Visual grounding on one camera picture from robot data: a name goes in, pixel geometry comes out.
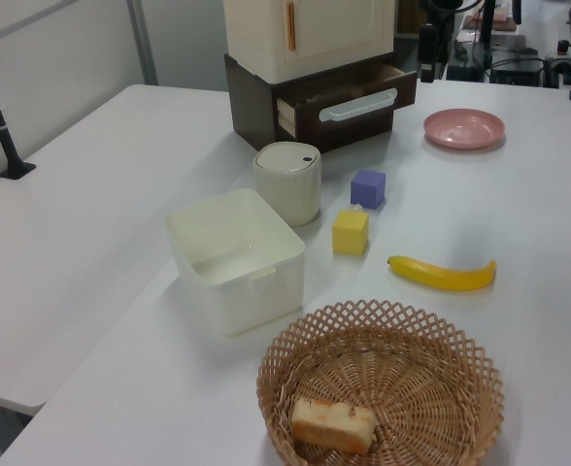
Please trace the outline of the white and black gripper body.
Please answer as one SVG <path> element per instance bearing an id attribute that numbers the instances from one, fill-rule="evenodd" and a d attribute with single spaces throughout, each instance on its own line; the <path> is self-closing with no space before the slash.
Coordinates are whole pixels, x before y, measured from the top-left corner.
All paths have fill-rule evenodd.
<path id="1" fill-rule="evenodd" d="M 426 13 L 426 23 L 431 25 L 452 18 L 462 5 L 462 0 L 419 0 L 419 7 Z"/>

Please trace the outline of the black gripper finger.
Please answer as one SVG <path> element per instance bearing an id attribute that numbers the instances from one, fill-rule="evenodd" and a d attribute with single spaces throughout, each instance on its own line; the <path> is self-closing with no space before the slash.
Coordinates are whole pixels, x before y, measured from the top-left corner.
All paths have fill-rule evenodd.
<path id="1" fill-rule="evenodd" d="M 450 32 L 443 29 L 439 32 L 438 39 L 438 77 L 445 74 L 450 54 Z"/>
<path id="2" fill-rule="evenodd" d="M 436 27 L 423 24 L 419 33 L 420 80 L 433 82 L 436 67 Z"/>

